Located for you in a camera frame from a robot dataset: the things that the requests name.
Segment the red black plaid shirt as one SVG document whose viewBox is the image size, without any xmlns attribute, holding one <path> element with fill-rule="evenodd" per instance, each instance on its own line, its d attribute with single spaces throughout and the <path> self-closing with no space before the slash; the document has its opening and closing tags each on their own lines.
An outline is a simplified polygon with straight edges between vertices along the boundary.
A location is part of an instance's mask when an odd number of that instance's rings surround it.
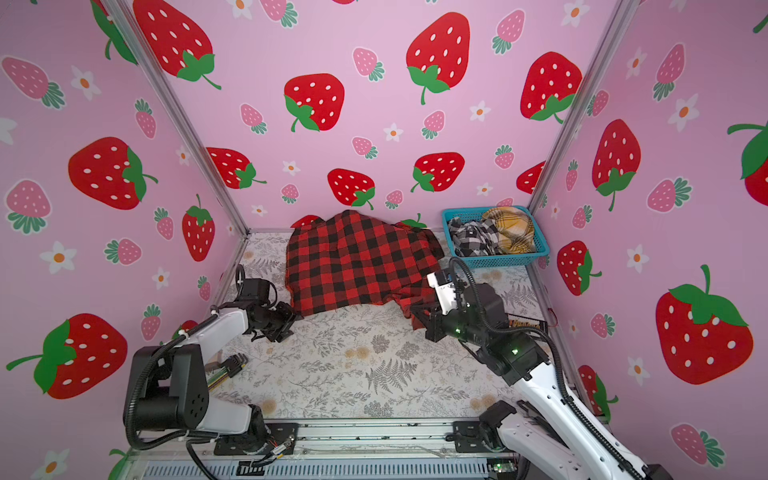
<svg viewBox="0 0 768 480">
<path fill-rule="evenodd" d="M 286 248 L 285 287 L 304 317 L 394 302 L 418 330 L 424 325 L 413 312 L 436 301 L 427 276 L 440 269 L 443 258 L 429 229 L 345 210 L 294 230 Z"/>
</svg>

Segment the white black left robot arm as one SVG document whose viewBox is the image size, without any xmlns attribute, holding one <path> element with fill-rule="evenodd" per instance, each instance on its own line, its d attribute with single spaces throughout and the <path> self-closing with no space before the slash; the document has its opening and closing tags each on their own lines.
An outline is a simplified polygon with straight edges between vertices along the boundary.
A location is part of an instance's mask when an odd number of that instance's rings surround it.
<svg viewBox="0 0 768 480">
<path fill-rule="evenodd" d="M 274 434 L 256 405 L 230 405 L 210 395 L 205 362 L 241 335 L 280 343 L 292 334 L 301 314 L 277 298 L 276 286 L 235 273 L 236 297 L 211 309 L 200 324 L 181 328 L 159 347 L 143 347 L 132 358 L 123 411 L 126 439 L 136 451 L 182 440 L 206 478 L 213 472 L 195 448 L 212 444 L 224 454 L 252 456 L 249 473 L 292 454 L 298 427 Z"/>
</svg>

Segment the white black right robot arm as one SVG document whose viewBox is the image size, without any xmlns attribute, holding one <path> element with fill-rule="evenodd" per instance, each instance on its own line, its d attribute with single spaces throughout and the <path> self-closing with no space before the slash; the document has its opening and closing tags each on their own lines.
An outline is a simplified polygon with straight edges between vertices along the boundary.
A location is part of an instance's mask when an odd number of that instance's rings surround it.
<svg viewBox="0 0 768 480">
<path fill-rule="evenodd" d="M 664 467 L 644 462 L 608 431 L 569 388 L 553 339 L 540 328 L 512 326 L 502 298 L 476 282 L 465 262 L 453 257 L 426 281 L 435 302 L 411 308 L 426 339 L 456 339 L 540 422 L 534 425 L 517 407 L 498 401 L 479 417 L 475 436 L 484 448 L 517 453 L 552 479 L 670 478 Z"/>
</svg>

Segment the black white plaid shirt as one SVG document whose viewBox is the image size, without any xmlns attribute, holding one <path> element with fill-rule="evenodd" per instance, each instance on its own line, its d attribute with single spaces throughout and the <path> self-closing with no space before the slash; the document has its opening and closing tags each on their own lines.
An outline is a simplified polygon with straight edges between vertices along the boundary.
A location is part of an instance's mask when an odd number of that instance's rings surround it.
<svg viewBox="0 0 768 480">
<path fill-rule="evenodd" d="M 490 220 L 464 222 L 455 217 L 448 222 L 453 253 L 459 257 L 501 255 L 500 233 Z"/>
</svg>

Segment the teal plastic laundry basket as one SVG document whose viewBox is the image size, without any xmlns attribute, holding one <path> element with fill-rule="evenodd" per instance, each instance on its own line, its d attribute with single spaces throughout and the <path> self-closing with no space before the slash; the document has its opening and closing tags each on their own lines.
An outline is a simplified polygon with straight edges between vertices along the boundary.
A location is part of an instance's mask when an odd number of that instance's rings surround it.
<svg viewBox="0 0 768 480">
<path fill-rule="evenodd" d="M 450 254 L 472 268 L 526 266 L 550 247 L 522 206 L 446 209 L 442 223 Z"/>
</svg>

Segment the yellow plaid shirt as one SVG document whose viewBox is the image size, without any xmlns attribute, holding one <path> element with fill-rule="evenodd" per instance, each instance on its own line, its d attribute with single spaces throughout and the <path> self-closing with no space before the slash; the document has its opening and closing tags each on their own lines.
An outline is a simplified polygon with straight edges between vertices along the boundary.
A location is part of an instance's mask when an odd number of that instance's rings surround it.
<svg viewBox="0 0 768 480">
<path fill-rule="evenodd" d="M 501 255 L 532 254 L 536 252 L 535 228 L 528 214 L 519 207 L 496 207 L 482 215 L 500 233 Z"/>
</svg>

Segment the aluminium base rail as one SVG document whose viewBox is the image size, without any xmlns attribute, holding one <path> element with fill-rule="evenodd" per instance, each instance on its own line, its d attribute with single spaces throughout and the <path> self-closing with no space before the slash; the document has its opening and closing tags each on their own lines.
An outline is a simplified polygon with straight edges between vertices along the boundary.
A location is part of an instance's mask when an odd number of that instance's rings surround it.
<svg viewBox="0 0 768 480">
<path fill-rule="evenodd" d="M 514 479 L 522 459 L 530 479 L 596 479 L 574 450 L 529 422 L 514 423 L 521 446 L 510 452 L 483 445 L 462 453 L 452 438 L 455 419 L 289 419 L 270 422 L 279 441 L 295 435 L 281 458 L 259 467 L 257 456 L 195 451 L 201 472 L 181 442 L 128 455 L 119 479 Z"/>
</svg>

